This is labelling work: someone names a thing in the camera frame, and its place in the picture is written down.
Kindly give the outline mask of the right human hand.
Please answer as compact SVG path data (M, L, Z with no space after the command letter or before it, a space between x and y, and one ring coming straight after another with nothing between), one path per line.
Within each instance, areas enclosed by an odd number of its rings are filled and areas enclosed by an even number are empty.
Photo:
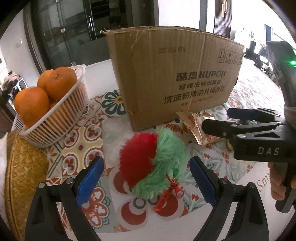
M268 162L271 184L271 197L276 201L282 201L285 198L286 187L282 184L282 176L274 163Z

